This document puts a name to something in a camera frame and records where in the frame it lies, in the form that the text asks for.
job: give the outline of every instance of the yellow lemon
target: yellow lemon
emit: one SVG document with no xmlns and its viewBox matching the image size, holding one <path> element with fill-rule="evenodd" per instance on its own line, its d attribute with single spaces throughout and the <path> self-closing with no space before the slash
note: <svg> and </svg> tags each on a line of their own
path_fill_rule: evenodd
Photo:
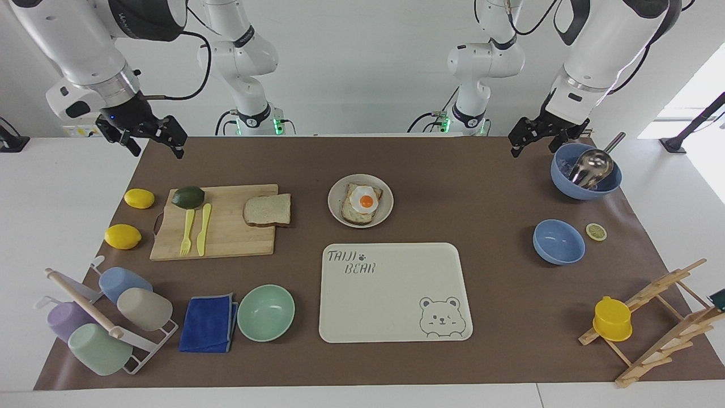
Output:
<svg viewBox="0 0 725 408">
<path fill-rule="evenodd" d="M 599 224 L 587 225 L 587 235 L 595 241 L 602 242 L 607 239 L 607 230 Z"/>
<path fill-rule="evenodd" d="M 148 208 L 154 205 L 154 193 L 145 189 L 130 189 L 123 195 L 123 200 L 134 208 Z"/>
<path fill-rule="evenodd" d="M 104 241 L 116 249 L 131 249 L 141 241 L 141 233 L 131 225 L 116 224 L 106 230 Z"/>
</svg>

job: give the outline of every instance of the bread slice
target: bread slice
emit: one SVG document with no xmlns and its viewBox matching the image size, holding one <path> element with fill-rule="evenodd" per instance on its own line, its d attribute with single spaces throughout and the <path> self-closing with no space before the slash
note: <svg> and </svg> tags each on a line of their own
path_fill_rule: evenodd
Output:
<svg viewBox="0 0 725 408">
<path fill-rule="evenodd" d="M 377 212 L 377 210 L 375 210 L 369 214 L 361 214 L 361 213 L 358 213 L 352 207 L 352 202 L 350 201 L 350 195 L 352 195 L 352 192 L 358 186 L 359 186 L 359 184 L 355 184 L 355 183 L 350 183 L 347 186 L 347 196 L 345 197 L 345 200 L 342 202 L 341 215 L 342 215 L 342 218 L 345 219 L 345 221 L 347 221 L 351 224 L 367 225 L 370 222 L 372 222 L 373 217 L 375 216 L 375 212 Z M 375 187 L 373 187 L 373 190 L 375 191 L 375 195 L 378 196 L 378 200 L 380 200 L 380 197 L 383 195 L 383 190 L 377 189 Z"/>
<path fill-rule="evenodd" d="M 288 227 L 291 218 L 291 195 L 253 197 L 244 204 L 244 222 L 251 227 Z"/>
</svg>

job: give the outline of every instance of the avocado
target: avocado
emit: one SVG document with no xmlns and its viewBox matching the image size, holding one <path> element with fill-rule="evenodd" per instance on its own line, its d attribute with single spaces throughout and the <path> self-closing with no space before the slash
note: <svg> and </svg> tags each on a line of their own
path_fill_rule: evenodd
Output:
<svg viewBox="0 0 725 408">
<path fill-rule="evenodd" d="M 171 198 L 171 203 L 185 210 L 192 210 L 204 203 L 204 190 L 196 186 L 178 189 Z"/>
</svg>

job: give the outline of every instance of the blue towel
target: blue towel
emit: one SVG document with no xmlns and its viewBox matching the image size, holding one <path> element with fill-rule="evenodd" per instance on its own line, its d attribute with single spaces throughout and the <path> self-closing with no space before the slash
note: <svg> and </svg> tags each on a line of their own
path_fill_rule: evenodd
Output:
<svg viewBox="0 0 725 408">
<path fill-rule="evenodd" d="M 229 351 L 238 304 L 233 293 L 191 298 L 183 321 L 179 351 L 226 353 Z"/>
</svg>

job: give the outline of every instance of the fried egg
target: fried egg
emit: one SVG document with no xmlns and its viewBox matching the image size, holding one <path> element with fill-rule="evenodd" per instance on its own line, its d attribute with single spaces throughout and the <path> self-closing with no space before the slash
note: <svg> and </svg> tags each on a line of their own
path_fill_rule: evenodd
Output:
<svg viewBox="0 0 725 408">
<path fill-rule="evenodd" d="M 378 195 L 370 186 L 357 186 L 350 195 L 352 209 L 361 214 L 369 214 L 378 209 Z"/>
</svg>

